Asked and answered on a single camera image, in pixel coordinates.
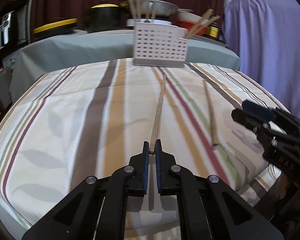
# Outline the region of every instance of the white plastic basket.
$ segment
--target white plastic basket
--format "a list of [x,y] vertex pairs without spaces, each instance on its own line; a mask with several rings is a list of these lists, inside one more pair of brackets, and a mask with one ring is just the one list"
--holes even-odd
[[134,65],[183,66],[187,57],[188,30],[174,25],[135,23]]

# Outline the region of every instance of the red stripe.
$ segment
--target red stripe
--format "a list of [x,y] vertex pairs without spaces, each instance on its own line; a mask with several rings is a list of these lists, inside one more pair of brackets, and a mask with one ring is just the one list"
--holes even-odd
[[[162,75],[164,75],[165,73],[163,72],[163,70],[161,68],[158,68],[160,70],[160,72],[162,73]],[[176,97],[178,98],[178,100],[180,101],[181,105],[183,106],[184,110],[186,111],[192,125],[194,126],[204,148],[206,149],[206,152],[212,162],[212,165],[214,167],[214,169],[217,171],[217,175],[226,183],[229,184],[228,178],[226,176],[226,174],[224,173],[218,159],[216,158],[216,156],[214,155],[211,146],[207,140],[207,138],[205,137],[200,125],[198,124],[197,120],[195,119],[194,115],[192,114],[190,108],[188,107],[188,105],[186,104],[186,102],[183,100],[183,98],[181,97],[181,95],[179,94],[179,92],[177,91],[177,89],[174,87],[174,85],[172,84],[171,80],[167,77],[167,82],[170,85],[172,91],[174,92],[174,94],[176,95]]]
[[56,86],[50,91],[50,93],[49,93],[47,96],[45,96],[45,97],[43,98],[43,100],[42,100],[42,102],[41,102],[41,105],[39,106],[39,108],[37,109],[37,111],[35,112],[35,114],[32,116],[31,120],[29,121],[28,125],[27,125],[26,128],[24,129],[24,131],[23,131],[23,133],[22,133],[22,135],[21,135],[21,137],[20,137],[20,139],[19,139],[19,141],[18,141],[18,143],[17,143],[17,146],[16,146],[16,148],[15,148],[15,150],[14,150],[14,152],[13,152],[13,155],[12,155],[12,157],[11,157],[11,160],[10,160],[10,163],[9,163],[9,166],[8,166],[8,169],[7,169],[7,172],[6,172],[5,177],[4,177],[4,180],[3,180],[3,195],[4,195],[4,197],[6,198],[6,200],[8,201],[8,203],[10,204],[10,206],[12,206],[12,205],[11,205],[10,201],[8,200],[8,198],[7,198],[7,194],[6,194],[6,186],[7,186],[7,181],[8,181],[8,177],[9,177],[9,174],[10,174],[10,171],[11,171],[11,168],[12,168],[12,165],[13,165],[13,162],[14,162],[14,160],[15,160],[15,158],[16,158],[16,155],[17,155],[17,152],[18,152],[18,150],[19,150],[19,148],[20,148],[20,145],[21,145],[21,143],[22,143],[22,141],[23,141],[23,139],[24,139],[26,133],[28,132],[28,130],[29,130],[31,124],[33,123],[34,119],[37,117],[38,113],[39,113],[40,110],[43,108],[43,106],[44,106],[44,104],[45,104],[47,98],[48,98],[49,96],[51,96],[51,95],[56,91],[56,89],[57,89],[57,88],[58,88],[58,87],[59,87],[59,86],[60,86],[60,85],[68,78],[68,76],[70,76],[70,74],[71,74],[76,68],[77,68],[77,67],[74,67],[73,70],[69,71],[69,73],[64,77],[64,79],[61,80],[60,83],[59,83],[58,85],[56,85]]

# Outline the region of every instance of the pot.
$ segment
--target pot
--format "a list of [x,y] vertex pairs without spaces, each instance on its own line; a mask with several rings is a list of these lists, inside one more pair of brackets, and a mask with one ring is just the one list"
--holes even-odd
[[52,36],[66,34],[74,31],[77,27],[77,18],[49,23],[33,30],[35,41],[43,40]]
[[84,24],[88,33],[117,30],[121,24],[121,8],[106,2],[95,5],[85,11]]
[[[133,3],[134,3],[134,6],[136,8],[137,7],[137,0],[133,0]],[[160,19],[169,19],[171,16],[176,14],[176,12],[179,8],[175,4],[165,2],[165,1],[140,0],[140,11],[141,11],[142,17],[144,17],[146,15],[146,13],[148,11],[148,8],[149,8],[150,12],[152,11],[152,6],[154,5],[154,3],[157,4],[156,14],[155,14],[156,18],[160,18]],[[125,13],[131,15],[128,1],[120,3],[120,7],[125,11]]]

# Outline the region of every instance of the metal bowl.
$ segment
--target metal bowl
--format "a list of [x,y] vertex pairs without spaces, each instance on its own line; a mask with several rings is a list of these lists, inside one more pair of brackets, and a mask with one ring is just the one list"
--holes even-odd
[[[133,0],[135,8],[137,8],[137,0]],[[159,1],[159,0],[140,0],[140,7],[141,7],[141,15],[145,16],[146,12],[149,9],[150,16],[152,12],[152,6],[154,3],[157,3],[157,9],[156,9],[156,18],[162,18],[162,19],[169,19],[171,16],[176,14],[177,10],[179,9],[178,6],[176,6],[173,3]],[[129,2],[125,1],[120,3],[119,5],[126,13],[130,14],[130,7]]]
[[178,9],[178,11],[180,11],[180,12],[189,12],[189,13],[194,12],[192,9]]

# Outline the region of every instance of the brown stripe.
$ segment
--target brown stripe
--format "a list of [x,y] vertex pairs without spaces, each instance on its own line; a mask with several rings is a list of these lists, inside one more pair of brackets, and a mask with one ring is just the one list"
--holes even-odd
[[13,110],[17,107],[17,105],[19,105],[19,103],[37,86],[37,84],[39,84],[41,82],[42,79],[44,79],[48,74],[44,74],[42,75],[37,82],[35,82],[23,95],[21,98],[18,99],[17,102],[15,102],[15,104],[10,108],[10,110],[7,112],[7,114],[4,116],[4,118],[2,119],[1,123],[0,123],[0,131],[2,129],[2,127],[4,126],[4,124],[6,123],[6,121],[8,120],[8,118],[10,117],[10,115],[12,114]]
[[[154,68],[151,68],[151,70],[153,71],[158,83],[162,83],[162,80],[159,77],[159,74],[157,73],[157,71]],[[193,139],[185,121],[183,120],[183,117],[177,107],[177,104],[173,101],[173,98],[172,98],[171,94],[169,93],[168,88],[166,88],[164,95],[167,98],[170,107],[172,108],[173,114],[177,120],[178,126],[180,127],[180,130],[181,130],[181,132],[184,136],[184,139],[187,143],[187,146],[190,150],[190,153],[191,153],[194,163],[197,167],[197,171],[198,171],[199,175],[203,178],[208,177],[210,174],[207,171],[207,168],[204,164],[204,161],[202,160],[202,157],[201,157],[200,152],[194,142],[194,139]]]
[[219,73],[221,73],[225,78],[227,78],[230,82],[234,83],[238,87],[241,87],[250,96],[251,99],[254,99],[257,102],[259,102],[261,105],[267,107],[267,104],[266,104],[265,101],[263,101],[261,98],[258,98],[257,95],[255,95],[252,91],[250,91],[249,88],[247,88],[245,85],[241,84],[238,80],[236,80],[235,78],[233,78],[232,76],[230,76],[228,72],[224,71],[223,69],[221,69],[218,66],[214,66],[214,65],[211,65],[211,66],[216,71],[218,71]]
[[229,90],[223,83],[218,81],[214,76],[212,76],[210,73],[205,71],[199,65],[196,66],[200,68],[201,71],[195,68],[194,66],[192,66],[191,64],[188,64],[188,66],[199,76],[205,79],[225,100],[227,100],[231,105],[233,105],[234,108],[239,108],[239,109],[242,108],[241,107],[242,100],[239,97],[237,97],[231,90]]
[[126,61],[120,60],[117,78],[113,87],[109,108],[109,122],[106,136],[104,176],[110,176],[125,165],[124,155],[124,101]]
[[245,78],[246,80],[248,80],[256,88],[260,89],[267,97],[269,97],[271,99],[272,102],[274,102],[280,109],[284,110],[284,108],[276,100],[274,100],[274,98],[271,96],[271,94],[268,91],[266,91],[260,84],[258,84],[257,82],[255,82],[254,80],[249,78],[246,74],[244,74],[238,70],[235,70],[235,72],[238,73],[243,78]]
[[94,97],[88,107],[74,161],[70,190],[74,189],[86,177],[95,174],[103,109],[108,98],[109,86],[114,76],[116,62],[116,60],[109,62],[107,70],[99,86],[95,89]]
[[262,184],[264,187],[267,188],[267,190],[270,189],[270,186],[261,178],[260,176],[257,176],[257,180],[259,181],[260,184]]
[[259,198],[262,198],[265,194],[266,194],[266,190],[264,189],[264,187],[262,187],[261,185],[260,185],[260,183],[256,180],[256,179],[254,179],[253,181],[251,181],[250,183],[249,183],[249,185],[250,185],[250,187],[252,187],[252,189],[256,192],[256,194],[257,194],[257,196],[259,197]]
[[274,204],[278,200],[280,179],[277,179],[269,191],[260,199],[254,208],[267,220],[270,220],[274,213]]

